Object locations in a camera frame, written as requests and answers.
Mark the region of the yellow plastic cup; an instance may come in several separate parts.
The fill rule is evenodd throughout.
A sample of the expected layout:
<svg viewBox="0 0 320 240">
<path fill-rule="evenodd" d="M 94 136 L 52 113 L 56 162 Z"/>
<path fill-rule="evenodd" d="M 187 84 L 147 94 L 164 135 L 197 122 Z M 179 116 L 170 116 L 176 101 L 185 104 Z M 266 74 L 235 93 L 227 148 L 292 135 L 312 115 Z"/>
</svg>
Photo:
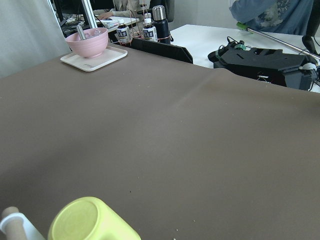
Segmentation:
<svg viewBox="0 0 320 240">
<path fill-rule="evenodd" d="M 49 240 L 139 240 L 139 234 L 97 197 L 78 198 L 52 221 Z"/>
</svg>

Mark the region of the black long case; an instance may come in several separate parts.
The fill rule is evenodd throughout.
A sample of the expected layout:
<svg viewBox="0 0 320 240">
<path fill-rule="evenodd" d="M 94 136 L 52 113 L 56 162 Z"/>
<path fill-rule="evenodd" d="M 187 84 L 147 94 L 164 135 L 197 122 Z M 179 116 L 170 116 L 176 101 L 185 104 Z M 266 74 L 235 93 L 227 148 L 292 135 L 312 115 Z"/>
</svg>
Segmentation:
<svg viewBox="0 0 320 240">
<path fill-rule="evenodd" d="M 143 51 L 146 53 L 193 64 L 192 55 L 185 47 L 182 46 L 155 42 L 142 38 L 134 38 L 131 41 L 130 47 L 132 49 Z"/>
</svg>

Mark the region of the beige plastic tray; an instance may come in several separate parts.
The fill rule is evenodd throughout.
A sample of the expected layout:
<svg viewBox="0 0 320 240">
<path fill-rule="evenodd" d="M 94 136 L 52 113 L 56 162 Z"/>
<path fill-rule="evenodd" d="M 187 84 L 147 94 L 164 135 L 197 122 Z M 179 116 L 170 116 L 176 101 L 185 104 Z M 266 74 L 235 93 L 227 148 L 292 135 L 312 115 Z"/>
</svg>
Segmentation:
<svg viewBox="0 0 320 240">
<path fill-rule="evenodd" d="M 127 54 L 127 50 L 107 46 L 100 55 L 95 57 L 85 58 L 76 53 L 70 53 L 61 57 L 60 61 L 84 72 L 93 72 L 126 57 Z"/>
</svg>

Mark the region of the tea bottle right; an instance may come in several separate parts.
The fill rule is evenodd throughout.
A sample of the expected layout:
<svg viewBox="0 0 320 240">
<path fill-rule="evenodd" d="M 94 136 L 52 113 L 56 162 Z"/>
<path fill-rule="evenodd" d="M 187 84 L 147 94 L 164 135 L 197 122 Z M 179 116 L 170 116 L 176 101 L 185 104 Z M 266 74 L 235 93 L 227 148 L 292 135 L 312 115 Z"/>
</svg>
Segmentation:
<svg viewBox="0 0 320 240">
<path fill-rule="evenodd" d="M 151 18 L 144 19 L 144 27 L 142 29 L 142 32 L 143 32 L 143 38 L 145 40 L 153 41 L 153 42 L 158 41 L 157 30 L 156 30 L 156 27 L 153 26 Z"/>
</svg>

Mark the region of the tea bottle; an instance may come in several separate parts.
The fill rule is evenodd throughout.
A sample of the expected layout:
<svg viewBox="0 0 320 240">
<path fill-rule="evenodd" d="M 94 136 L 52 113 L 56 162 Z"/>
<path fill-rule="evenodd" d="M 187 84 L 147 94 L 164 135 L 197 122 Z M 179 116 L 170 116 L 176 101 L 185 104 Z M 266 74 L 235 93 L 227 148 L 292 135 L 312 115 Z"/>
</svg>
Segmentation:
<svg viewBox="0 0 320 240">
<path fill-rule="evenodd" d="M 153 26 L 151 18 L 144 19 L 144 27 L 142 29 L 142 32 L 143 32 L 143 38 L 145 40 L 153 41 L 153 42 L 158 41 L 157 30 L 156 30 L 156 27 Z"/>
<path fill-rule="evenodd" d="M 119 25 L 116 30 L 117 36 L 118 36 L 118 42 L 122 46 L 128 46 L 131 43 L 129 27 L 125 24 L 124 19 L 120 19 L 118 23 Z"/>
</svg>

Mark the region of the black hand-held gripper device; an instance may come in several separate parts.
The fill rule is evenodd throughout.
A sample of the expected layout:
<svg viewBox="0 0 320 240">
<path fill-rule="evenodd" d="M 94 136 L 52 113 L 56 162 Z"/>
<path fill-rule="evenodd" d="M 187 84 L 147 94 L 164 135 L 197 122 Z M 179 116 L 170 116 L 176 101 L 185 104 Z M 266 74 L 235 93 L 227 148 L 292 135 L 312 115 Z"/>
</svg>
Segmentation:
<svg viewBox="0 0 320 240">
<path fill-rule="evenodd" d="M 249 45 L 245 45 L 243 40 L 237 41 L 234 38 L 227 36 L 226 40 L 228 41 L 227 45 L 220 45 L 216 51 L 213 51 L 208 54 L 207 58 L 211 62 L 218 62 L 222 59 L 222 56 L 229 51 L 248 51 L 252 47 Z"/>
</svg>

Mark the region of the tea bottle left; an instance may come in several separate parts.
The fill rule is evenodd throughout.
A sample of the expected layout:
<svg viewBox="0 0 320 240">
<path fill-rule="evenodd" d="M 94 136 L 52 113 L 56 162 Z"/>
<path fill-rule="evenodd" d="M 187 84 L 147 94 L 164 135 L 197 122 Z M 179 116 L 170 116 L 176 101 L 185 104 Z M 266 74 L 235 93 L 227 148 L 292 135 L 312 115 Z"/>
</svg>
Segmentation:
<svg viewBox="0 0 320 240">
<path fill-rule="evenodd" d="M 118 23 L 119 25 L 116 30 L 117 36 L 118 36 L 118 42 L 122 46 L 128 46 L 131 43 L 129 27 L 125 24 L 124 19 L 120 19 Z"/>
</svg>

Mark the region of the pink bowl with ice cubes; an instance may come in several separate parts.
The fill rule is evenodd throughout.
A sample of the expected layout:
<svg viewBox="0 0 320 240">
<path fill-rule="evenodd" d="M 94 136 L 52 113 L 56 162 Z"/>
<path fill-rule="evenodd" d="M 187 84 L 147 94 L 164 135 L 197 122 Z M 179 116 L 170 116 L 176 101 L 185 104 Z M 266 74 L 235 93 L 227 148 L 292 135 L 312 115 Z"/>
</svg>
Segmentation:
<svg viewBox="0 0 320 240">
<path fill-rule="evenodd" d="M 84 58 L 93 58 L 102 54 L 108 46 L 108 29 L 104 27 L 90 28 L 83 31 L 86 39 L 81 40 L 76 32 L 65 38 L 70 49 Z"/>
</svg>

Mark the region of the black thermos bottle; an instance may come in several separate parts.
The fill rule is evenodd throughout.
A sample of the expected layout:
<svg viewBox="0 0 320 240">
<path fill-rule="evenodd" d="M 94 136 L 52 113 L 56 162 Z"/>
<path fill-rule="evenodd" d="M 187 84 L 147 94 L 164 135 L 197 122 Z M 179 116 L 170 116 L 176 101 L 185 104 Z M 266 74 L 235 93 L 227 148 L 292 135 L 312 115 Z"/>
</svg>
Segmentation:
<svg viewBox="0 0 320 240">
<path fill-rule="evenodd" d="M 153 25 L 156 28 L 157 38 L 160 43 L 171 44 L 168 20 L 166 18 L 165 7 L 156 5 L 152 8 Z"/>
</svg>

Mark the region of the black angular housing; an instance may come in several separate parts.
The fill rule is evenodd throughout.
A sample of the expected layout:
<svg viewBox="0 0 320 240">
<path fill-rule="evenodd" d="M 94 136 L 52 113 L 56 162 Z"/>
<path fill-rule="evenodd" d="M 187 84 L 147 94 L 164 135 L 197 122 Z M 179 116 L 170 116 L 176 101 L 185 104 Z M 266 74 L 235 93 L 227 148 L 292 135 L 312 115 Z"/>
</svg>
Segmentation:
<svg viewBox="0 0 320 240">
<path fill-rule="evenodd" d="M 305 55 L 284 53 L 281 49 L 253 47 L 250 50 L 230 50 L 213 67 L 262 81 L 308 91 L 320 82 L 316 61 Z"/>
</svg>

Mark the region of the metal pole green tip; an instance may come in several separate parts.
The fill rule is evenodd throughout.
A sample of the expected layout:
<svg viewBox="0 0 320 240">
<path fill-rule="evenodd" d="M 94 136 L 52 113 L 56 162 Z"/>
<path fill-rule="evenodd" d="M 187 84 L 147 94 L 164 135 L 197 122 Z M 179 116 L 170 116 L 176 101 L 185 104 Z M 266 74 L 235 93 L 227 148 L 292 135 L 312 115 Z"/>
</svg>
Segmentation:
<svg viewBox="0 0 320 240">
<path fill-rule="evenodd" d="M 268 35 L 268 34 L 266 34 L 266 33 L 263 33 L 263 32 L 260 32 L 260 31 L 254 30 L 254 29 L 251 29 L 250 27 L 248 27 L 247 25 L 245 25 L 245 24 L 243 24 L 243 23 L 241 23 L 241 22 L 237 22 L 237 23 L 236 23 L 236 26 L 237 26 L 239 29 L 241 29 L 241 30 L 245 30 L 245 31 L 250 32 L 250 33 L 252 33 L 252 34 L 257 34 L 257 35 L 260 35 L 260 36 L 265 37 L 265 38 L 267 38 L 267 39 L 270 39 L 270 40 L 272 40 L 272 41 L 274 41 L 274 42 L 277 42 L 277 43 L 279 43 L 279 44 L 281 44 L 281 45 L 283 45 L 283 46 L 285 46 L 285 47 L 288 47 L 288 48 L 294 50 L 294 51 L 297 52 L 297 53 L 302 53 L 302 54 L 305 54 L 305 55 L 307 55 L 307 56 L 311 56 L 311 57 L 313 57 L 313 58 L 316 59 L 316 60 L 319 60 L 319 59 L 320 59 L 320 57 L 319 57 L 318 55 L 314 54 L 314 53 L 311 53 L 311 52 L 308 52 L 308 51 L 306 51 L 306 50 L 303 50 L 302 48 L 299 48 L 299 47 L 297 47 L 297 46 L 295 46 L 295 45 L 293 45 L 293 44 L 290 44 L 290 43 L 288 43 L 288 42 L 285 42 L 285 41 L 283 41 L 283 40 L 280 40 L 280 39 L 278 39 L 278 38 L 276 38 L 276 37 L 273 37 L 273 36 L 271 36 L 271 35 Z"/>
</svg>

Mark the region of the person in blue sweater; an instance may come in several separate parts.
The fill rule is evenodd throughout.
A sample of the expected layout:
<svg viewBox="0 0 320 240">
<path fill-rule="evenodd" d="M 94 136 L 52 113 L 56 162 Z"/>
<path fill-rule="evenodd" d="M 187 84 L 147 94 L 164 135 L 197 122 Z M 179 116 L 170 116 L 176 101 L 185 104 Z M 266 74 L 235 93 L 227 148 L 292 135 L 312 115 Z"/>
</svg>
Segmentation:
<svg viewBox="0 0 320 240">
<path fill-rule="evenodd" d="M 228 9 L 239 23 L 260 32 L 306 34 L 312 0 L 230 0 Z"/>
</svg>

